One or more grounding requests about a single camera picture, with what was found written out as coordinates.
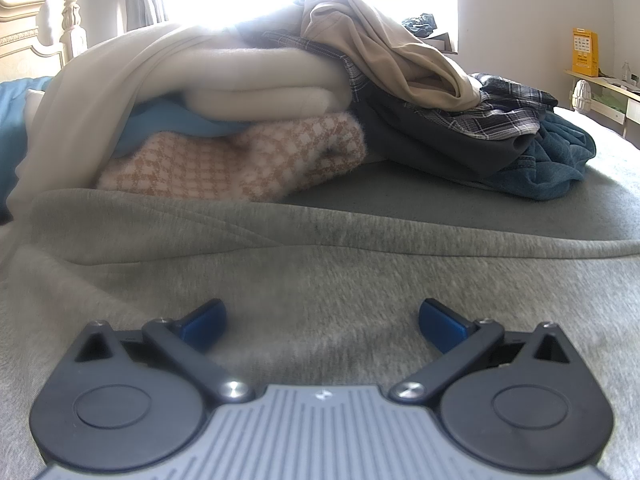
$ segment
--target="pink checkered fuzzy garment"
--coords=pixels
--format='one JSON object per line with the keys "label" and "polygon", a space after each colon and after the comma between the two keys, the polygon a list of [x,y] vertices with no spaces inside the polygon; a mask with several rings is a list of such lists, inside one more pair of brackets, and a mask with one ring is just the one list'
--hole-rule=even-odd
{"label": "pink checkered fuzzy garment", "polygon": [[346,112],[255,123],[215,139],[159,132],[132,155],[112,158],[97,188],[263,202],[347,173],[365,155],[362,129]]}

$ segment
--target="silver bolt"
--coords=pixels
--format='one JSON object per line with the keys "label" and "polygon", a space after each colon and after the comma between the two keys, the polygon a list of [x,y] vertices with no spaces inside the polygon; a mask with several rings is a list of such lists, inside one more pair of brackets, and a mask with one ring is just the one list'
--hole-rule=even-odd
{"label": "silver bolt", "polygon": [[401,399],[414,400],[425,394],[424,386],[420,383],[414,383],[408,381],[406,383],[400,383],[396,386],[396,395]]}
{"label": "silver bolt", "polygon": [[225,399],[238,400],[249,393],[249,386],[239,381],[229,381],[222,384],[218,392]]}

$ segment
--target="black and white plaid fabric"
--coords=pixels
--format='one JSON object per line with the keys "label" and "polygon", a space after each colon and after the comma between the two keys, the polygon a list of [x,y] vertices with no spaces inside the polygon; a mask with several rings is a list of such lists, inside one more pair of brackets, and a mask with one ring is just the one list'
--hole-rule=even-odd
{"label": "black and white plaid fabric", "polygon": [[[351,86],[353,101],[367,98],[373,83],[353,63],[351,58],[333,47],[292,36],[277,30],[260,34],[260,40],[270,46],[300,48],[318,56],[339,59]],[[411,103],[404,106],[427,121],[440,124],[469,137],[483,140],[503,140],[525,134],[536,134],[545,113],[553,111],[558,101],[547,92],[490,74],[473,74],[481,84],[480,104],[463,112],[446,112],[439,108],[422,108]]]}
{"label": "black and white plaid fabric", "polygon": [[540,120],[558,101],[549,93],[490,74],[472,74],[482,83],[478,106],[463,112],[405,106],[449,130],[484,140],[503,140],[536,134]]}

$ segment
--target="wooden headboard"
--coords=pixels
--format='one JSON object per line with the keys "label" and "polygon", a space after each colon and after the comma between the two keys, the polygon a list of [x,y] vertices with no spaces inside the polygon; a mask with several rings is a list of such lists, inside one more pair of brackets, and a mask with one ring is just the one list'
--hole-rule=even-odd
{"label": "wooden headboard", "polygon": [[64,0],[63,34],[51,46],[38,40],[36,15],[44,0],[7,3],[0,0],[0,81],[54,76],[73,57],[86,50],[80,27],[78,0]]}

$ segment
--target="blue pillow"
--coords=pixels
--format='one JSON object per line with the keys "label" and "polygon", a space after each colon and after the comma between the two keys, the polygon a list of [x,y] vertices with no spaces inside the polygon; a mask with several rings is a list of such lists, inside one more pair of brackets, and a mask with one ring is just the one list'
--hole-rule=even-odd
{"label": "blue pillow", "polygon": [[44,90],[52,77],[24,78],[0,83],[0,218],[6,219],[6,198],[18,182],[15,167],[27,153],[24,97],[27,90]]}

